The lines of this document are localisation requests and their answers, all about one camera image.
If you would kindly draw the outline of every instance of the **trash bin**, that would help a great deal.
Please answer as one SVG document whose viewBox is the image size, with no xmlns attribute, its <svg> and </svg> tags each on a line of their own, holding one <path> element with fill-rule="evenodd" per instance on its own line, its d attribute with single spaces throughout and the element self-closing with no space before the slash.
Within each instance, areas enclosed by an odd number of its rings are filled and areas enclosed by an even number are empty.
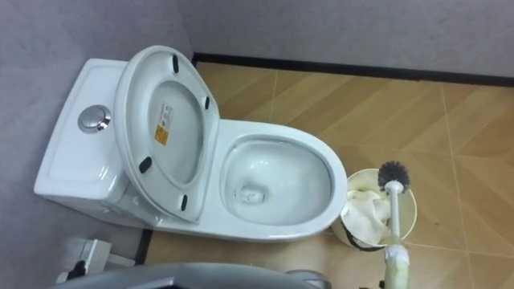
<svg viewBox="0 0 514 289">
<path fill-rule="evenodd" d="M 379 192 L 378 188 L 378 169 L 363 169 L 348 178 L 348 191 L 350 190 Z M 418 216 L 418 206 L 412 191 L 408 189 L 405 194 L 398 197 L 398 208 L 400 213 L 400 235 L 406 238 L 416 223 Z M 333 224 L 332 230 L 336 236 L 346 245 L 357 248 L 358 250 L 373 252 L 383 249 L 387 245 L 387 240 L 382 240 L 378 245 L 368 244 L 354 237 L 340 216 Z"/>
</svg>

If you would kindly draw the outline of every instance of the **toilet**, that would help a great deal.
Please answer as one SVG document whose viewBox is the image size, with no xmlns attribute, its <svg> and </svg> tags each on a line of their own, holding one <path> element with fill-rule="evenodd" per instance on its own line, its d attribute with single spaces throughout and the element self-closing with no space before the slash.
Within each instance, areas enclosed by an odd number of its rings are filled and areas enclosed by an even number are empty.
<svg viewBox="0 0 514 289">
<path fill-rule="evenodd" d="M 224 120 L 170 47 L 89 59 L 35 182 L 46 199 L 123 226 L 257 242 L 307 237 L 346 202 L 346 173 L 318 138 Z"/>
</svg>

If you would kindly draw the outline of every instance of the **tile floor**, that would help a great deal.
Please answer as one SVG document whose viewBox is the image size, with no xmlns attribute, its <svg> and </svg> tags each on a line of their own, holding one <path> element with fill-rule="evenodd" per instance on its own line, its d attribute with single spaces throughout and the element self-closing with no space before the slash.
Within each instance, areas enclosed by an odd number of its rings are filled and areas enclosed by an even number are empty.
<svg viewBox="0 0 514 289">
<path fill-rule="evenodd" d="M 411 287 L 514 288 L 514 88 L 199 63 L 223 118 L 286 124 L 326 141 L 347 174 L 405 163 L 418 221 Z M 334 288 L 377 287 L 382 252 L 330 230 L 257 244 L 155 232 L 147 263 L 222 262 L 313 269 Z"/>
</svg>

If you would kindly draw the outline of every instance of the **toilet brush head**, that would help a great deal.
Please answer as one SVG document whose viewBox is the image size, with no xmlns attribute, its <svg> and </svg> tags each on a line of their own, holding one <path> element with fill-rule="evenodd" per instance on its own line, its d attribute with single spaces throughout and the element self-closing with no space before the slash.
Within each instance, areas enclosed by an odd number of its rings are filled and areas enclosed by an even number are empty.
<svg viewBox="0 0 514 289">
<path fill-rule="evenodd" d="M 397 181 L 403 185 L 403 191 L 409 189 L 410 179 L 407 168 L 399 161 L 388 161 L 378 170 L 378 187 L 381 191 L 386 190 L 386 184 L 390 181 Z"/>
</svg>

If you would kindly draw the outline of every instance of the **chrome flush button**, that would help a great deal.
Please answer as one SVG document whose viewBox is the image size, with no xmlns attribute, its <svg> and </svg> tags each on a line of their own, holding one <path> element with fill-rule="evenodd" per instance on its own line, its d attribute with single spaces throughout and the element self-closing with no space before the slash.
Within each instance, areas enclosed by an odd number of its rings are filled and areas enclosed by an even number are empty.
<svg viewBox="0 0 514 289">
<path fill-rule="evenodd" d="M 79 116 L 79 128 L 85 133 L 96 133 L 106 129 L 111 121 L 111 112 L 103 105 L 92 105 Z"/>
</svg>

